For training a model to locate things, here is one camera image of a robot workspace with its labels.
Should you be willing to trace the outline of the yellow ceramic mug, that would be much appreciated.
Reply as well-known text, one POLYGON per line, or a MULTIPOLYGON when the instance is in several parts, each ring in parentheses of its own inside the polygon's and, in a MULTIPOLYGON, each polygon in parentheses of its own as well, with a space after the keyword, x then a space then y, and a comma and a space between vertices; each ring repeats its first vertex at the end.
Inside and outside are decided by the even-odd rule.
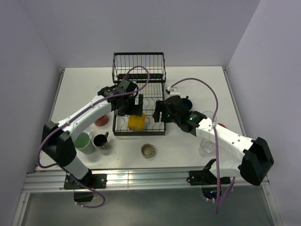
POLYGON ((130 115, 128 119, 127 128, 131 131, 141 131, 144 128, 146 115, 143 113, 141 116, 130 115))

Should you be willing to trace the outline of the black wire dish rack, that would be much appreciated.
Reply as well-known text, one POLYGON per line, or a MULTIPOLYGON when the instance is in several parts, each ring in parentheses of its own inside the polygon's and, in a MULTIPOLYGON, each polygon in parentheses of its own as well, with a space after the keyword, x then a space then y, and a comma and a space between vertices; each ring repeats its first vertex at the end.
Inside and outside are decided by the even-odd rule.
POLYGON ((138 92, 143 95, 143 113, 146 115, 141 131, 128 128, 130 116, 114 113, 112 131, 115 136, 163 136, 166 133, 164 122, 155 122, 153 114, 156 102, 165 100, 166 82, 165 55, 163 52, 116 52, 113 56, 112 80, 115 84, 127 75, 127 78, 140 88, 148 75, 150 81, 138 92))

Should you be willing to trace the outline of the red mug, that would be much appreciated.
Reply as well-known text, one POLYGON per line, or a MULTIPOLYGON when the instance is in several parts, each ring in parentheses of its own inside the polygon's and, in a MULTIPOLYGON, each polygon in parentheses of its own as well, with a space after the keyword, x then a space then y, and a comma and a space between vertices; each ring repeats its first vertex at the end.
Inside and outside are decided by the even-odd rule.
POLYGON ((108 123, 109 119, 107 115, 104 115, 102 117, 100 117, 99 119, 97 119, 94 124, 98 127, 102 127, 104 125, 106 125, 108 123))

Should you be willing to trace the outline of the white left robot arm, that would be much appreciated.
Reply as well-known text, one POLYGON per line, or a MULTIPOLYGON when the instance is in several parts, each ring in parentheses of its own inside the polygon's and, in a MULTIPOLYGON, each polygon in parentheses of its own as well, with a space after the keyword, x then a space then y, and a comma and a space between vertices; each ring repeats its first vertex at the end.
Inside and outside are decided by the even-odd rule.
POLYGON ((138 95, 138 105, 132 93, 115 94, 111 96, 96 95, 88 104, 73 113, 71 116, 54 123, 47 122, 42 133, 42 142, 39 148, 55 163, 41 168, 58 165, 75 178, 75 183, 86 188, 92 182, 92 171, 77 157, 75 140, 88 126, 100 117, 119 110, 126 115, 141 115, 143 95, 138 95))

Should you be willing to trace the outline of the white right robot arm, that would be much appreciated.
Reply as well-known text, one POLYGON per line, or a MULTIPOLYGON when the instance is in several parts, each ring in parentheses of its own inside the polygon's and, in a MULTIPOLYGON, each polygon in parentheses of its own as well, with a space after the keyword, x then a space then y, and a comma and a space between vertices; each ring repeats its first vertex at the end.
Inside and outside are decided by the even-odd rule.
POLYGON ((156 101, 153 118, 155 122, 172 122, 182 131, 207 139, 234 155, 230 161, 210 162, 210 168, 203 173, 204 180, 210 184, 219 177, 241 176, 246 182, 259 186, 274 164, 265 139, 245 137, 215 124, 206 115, 188 110, 179 96, 156 101))

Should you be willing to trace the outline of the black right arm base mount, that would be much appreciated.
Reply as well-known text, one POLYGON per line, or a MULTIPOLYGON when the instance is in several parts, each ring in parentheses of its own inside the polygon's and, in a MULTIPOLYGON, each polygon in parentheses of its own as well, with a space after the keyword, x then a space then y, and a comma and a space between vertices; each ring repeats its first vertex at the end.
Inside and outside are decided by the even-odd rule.
POLYGON ((186 182, 191 186, 205 186, 202 194, 210 200, 217 197, 217 178, 208 170, 191 170, 186 182))

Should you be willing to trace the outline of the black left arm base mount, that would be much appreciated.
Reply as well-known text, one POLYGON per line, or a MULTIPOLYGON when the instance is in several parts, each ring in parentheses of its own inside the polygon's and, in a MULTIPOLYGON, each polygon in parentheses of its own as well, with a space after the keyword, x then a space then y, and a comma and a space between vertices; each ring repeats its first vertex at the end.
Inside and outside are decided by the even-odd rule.
POLYGON ((78 180, 79 183, 71 175, 66 175, 63 189, 73 190, 73 199, 77 203, 86 204, 91 202, 94 198, 101 198, 102 196, 95 191, 88 190, 88 192, 81 192, 77 190, 85 189, 105 189, 107 183, 107 174, 91 174, 87 178, 78 180))

